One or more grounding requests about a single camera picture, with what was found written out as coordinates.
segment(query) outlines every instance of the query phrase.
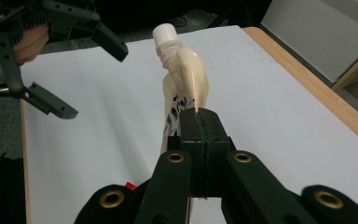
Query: gray carpet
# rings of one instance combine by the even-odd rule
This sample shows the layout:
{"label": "gray carpet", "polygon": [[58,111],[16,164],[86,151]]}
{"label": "gray carpet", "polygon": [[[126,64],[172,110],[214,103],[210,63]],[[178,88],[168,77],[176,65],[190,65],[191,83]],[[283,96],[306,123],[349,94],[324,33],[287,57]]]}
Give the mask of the gray carpet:
{"label": "gray carpet", "polygon": [[[174,18],[167,22],[177,26],[177,32],[181,34],[205,29],[215,18],[216,15],[214,14],[201,10],[192,10],[183,17]],[[124,42],[152,38],[152,30],[153,27],[123,34],[120,37]],[[42,53],[86,49],[95,46],[94,43],[85,38],[48,44],[44,47]],[[4,81],[1,70],[0,81]],[[358,83],[337,93],[358,110]],[[21,106],[18,99],[0,98],[0,157],[4,153],[6,153],[6,157],[11,159],[22,157]]]}

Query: beige bottle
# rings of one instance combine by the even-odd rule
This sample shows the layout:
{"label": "beige bottle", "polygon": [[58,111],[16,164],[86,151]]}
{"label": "beige bottle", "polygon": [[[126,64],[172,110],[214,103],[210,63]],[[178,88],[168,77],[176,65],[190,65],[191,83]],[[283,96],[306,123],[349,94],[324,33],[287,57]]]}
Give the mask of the beige bottle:
{"label": "beige bottle", "polygon": [[162,67],[168,70],[163,79],[165,98],[165,125],[161,153],[167,150],[168,136],[180,135],[178,132],[179,113],[194,107],[205,107],[209,83],[204,64],[190,48],[183,48],[175,28],[168,23],[153,31],[156,52]]}

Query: red object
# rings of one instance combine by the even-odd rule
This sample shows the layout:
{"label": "red object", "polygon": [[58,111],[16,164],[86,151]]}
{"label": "red object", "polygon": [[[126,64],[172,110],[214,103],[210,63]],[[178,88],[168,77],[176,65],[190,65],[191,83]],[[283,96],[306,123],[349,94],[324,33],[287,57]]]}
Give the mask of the red object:
{"label": "red object", "polygon": [[126,188],[127,188],[127,189],[130,189],[130,190],[136,189],[135,185],[133,185],[133,184],[130,183],[130,182],[127,182],[127,183],[126,183]]}

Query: white bottle cap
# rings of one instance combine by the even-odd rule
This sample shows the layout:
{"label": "white bottle cap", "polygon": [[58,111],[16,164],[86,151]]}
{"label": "white bottle cap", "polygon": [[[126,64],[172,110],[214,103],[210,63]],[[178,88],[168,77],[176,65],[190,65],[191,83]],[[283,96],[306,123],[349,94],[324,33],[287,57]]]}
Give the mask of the white bottle cap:
{"label": "white bottle cap", "polygon": [[158,48],[161,44],[170,41],[170,40],[178,40],[178,35],[176,33],[175,27],[169,23],[163,23],[157,26],[153,30],[153,38],[155,40],[156,47]]}

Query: white tabletop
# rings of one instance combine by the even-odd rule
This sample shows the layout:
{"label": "white tabletop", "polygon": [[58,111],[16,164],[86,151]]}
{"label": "white tabletop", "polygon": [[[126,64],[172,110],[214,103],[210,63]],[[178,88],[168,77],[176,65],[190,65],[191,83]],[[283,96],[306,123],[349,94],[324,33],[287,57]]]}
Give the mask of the white tabletop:
{"label": "white tabletop", "polygon": [[[237,149],[254,153],[288,189],[326,185],[358,202],[358,137],[237,26],[179,35],[206,65],[207,108]],[[98,189],[139,185],[153,173],[164,124],[166,70],[153,40],[41,55],[21,67],[79,111],[46,116],[24,104],[32,223],[73,223]],[[224,223],[220,200],[198,202],[194,224]]]}

